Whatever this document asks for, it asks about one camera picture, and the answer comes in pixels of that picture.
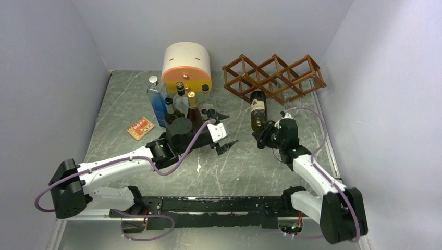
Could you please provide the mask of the brown bottle gold foil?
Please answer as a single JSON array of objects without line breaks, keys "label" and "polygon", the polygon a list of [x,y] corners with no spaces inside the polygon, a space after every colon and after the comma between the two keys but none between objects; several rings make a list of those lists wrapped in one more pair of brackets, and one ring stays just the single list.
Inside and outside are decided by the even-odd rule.
[{"label": "brown bottle gold foil", "polygon": [[197,132],[199,128],[203,125],[203,118],[201,112],[197,105],[197,96],[194,91],[188,92],[189,109],[187,113],[187,118],[192,122],[193,132]]}]

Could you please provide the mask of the dark bottle black neck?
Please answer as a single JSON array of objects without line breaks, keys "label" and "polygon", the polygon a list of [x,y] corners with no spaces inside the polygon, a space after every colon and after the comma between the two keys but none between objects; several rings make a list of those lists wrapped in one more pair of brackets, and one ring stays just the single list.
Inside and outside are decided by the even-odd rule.
[{"label": "dark bottle black neck", "polygon": [[266,95],[261,90],[253,91],[250,101],[251,128],[256,132],[267,123]]}]

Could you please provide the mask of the clear round glass bottle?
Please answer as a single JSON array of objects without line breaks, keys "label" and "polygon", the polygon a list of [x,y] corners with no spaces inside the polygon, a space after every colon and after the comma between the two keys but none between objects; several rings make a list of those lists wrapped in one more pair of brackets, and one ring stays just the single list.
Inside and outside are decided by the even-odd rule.
[{"label": "clear round glass bottle", "polygon": [[209,109],[216,110],[215,98],[207,84],[202,85],[202,92],[198,104],[199,110],[203,115],[207,115]]}]

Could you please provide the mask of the clear square bottle black cap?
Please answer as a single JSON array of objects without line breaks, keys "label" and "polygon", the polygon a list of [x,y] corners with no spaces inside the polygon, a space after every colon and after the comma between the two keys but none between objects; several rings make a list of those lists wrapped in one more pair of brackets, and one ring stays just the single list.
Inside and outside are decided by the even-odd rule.
[{"label": "clear square bottle black cap", "polygon": [[185,92],[185,86],[182,82],[177,82],[176,89],[177,94],[173,98],[173,105],[186,117],[189,109],[189,99]]}]

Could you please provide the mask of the green bottle silver neck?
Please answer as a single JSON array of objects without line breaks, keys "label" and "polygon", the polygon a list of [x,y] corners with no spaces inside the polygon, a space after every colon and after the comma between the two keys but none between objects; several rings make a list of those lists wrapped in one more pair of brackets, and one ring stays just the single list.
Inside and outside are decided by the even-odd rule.
[{"label": "green bottle silver neck", "polygon": [[167,126],[171,125],[174,120],[185,117],[185,115],[182,112],[180,112],[174,107],[172,98],[166,97],[165,104],[166,104],[167,113],[164,114],[164,120]]}]

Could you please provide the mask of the blue square bottle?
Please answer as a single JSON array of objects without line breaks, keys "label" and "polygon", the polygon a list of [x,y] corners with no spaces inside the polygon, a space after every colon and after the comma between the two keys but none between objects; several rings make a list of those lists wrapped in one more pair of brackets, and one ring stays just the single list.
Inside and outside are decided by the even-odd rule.
[{"label": "blue square bottle", "polygon": [[156,115],[159,126],[162,128],[167,127],[164,119],[165,114],[167,113],[165,98],[168,97],[165,82],[161,81],[157,76],[150,76],[147,95],[149,97],[153,111]]}]

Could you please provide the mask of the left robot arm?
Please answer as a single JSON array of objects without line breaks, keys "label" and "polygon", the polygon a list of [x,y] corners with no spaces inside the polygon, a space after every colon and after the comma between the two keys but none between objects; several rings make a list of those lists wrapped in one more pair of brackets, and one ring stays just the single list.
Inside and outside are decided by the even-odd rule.
[{"label": "left robot arm", "polygon": [[187,155],[201,147],[210,146],[218,155],[228,151],[234,142],[220,145],[228,136],[222,120],[228,116],[214,109],[207,111],[208,120],[198,129],[188,118],[178,118],[145,146],[105,160],[77,164],[64,160],[48,184],[53,209],[58,219],[74,217],[85,210],[120,210],[136,217],[145,210],[137,187],[109,188],[116,180],[144,172],[160,176],[172,174]]}]

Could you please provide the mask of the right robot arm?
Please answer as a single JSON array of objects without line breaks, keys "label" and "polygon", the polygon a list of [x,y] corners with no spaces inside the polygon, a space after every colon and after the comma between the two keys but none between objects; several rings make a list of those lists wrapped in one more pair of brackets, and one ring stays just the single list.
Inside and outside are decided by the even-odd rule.
[{"label": "right robot arm", "polygon": [[300,211],[309,216],[318,223],[323,237],[330,244],[367,235],[362,193],[338,182],[314,161],[312,153],[300,143],[294,119],[268,121],[252,136],[259,149],[278,150],[281,161],[316,193],[312,195],[303,187],[286,190],[286,198],[281,202],[281,209],[286,215],[293,216]]}]

